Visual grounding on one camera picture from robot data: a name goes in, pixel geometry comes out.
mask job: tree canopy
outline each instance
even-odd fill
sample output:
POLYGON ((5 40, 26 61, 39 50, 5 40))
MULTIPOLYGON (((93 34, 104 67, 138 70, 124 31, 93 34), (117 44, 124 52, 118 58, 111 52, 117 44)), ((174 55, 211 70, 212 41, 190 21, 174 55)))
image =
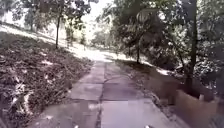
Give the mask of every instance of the tree canopy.
POLYGON ((185 74, 189 86, 198 77, 214 88, 223 64, 223 7, 223 0, 114 0, 97 21, 112 24, 115 44, 138 62, 146 57, 185 74))

